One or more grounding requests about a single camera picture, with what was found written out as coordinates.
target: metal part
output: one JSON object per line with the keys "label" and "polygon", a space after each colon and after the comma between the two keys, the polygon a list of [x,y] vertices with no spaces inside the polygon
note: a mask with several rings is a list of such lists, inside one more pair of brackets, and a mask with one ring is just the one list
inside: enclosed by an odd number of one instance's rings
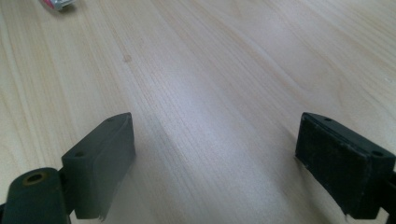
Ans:
{"label": "metal part", "polygon": [[374,219],[381,206],[395,214],[395,156],[384,148],[335,120],[303,113],[296,157],[345,214]]}
{"label": "metal part", "polygon": [[15,179],[0,224],[66,224],[73,210],[77,218],[105,218],[134,156],[131,114],[105,120],[62,156],[59,172],[41,168]]}

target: wood grain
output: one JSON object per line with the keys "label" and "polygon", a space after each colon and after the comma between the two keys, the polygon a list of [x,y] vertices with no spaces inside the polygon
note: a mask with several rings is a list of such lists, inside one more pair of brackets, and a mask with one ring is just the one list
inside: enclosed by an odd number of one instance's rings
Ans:
{"label": "wood grain", "polygon": [[[105,223],[344,217],[294,159],[304,111],[396,153],[396,3],[0,1],[0,196],[131,111],[137,159]],[[99,223],[97,220],[74,223]]]}

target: light wood surface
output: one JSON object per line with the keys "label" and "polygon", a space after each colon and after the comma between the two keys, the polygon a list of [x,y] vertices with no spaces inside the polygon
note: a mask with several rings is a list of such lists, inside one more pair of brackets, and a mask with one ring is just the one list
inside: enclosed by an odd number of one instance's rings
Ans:
{"label": "light wood surface", "polygon": [[[300,116],[396,152],[396,2],[0,0],[0,195],[130,111],[137,158],[105,223],[345,217],[294,159]],[[74,223],[99,223],[98,220]]]}

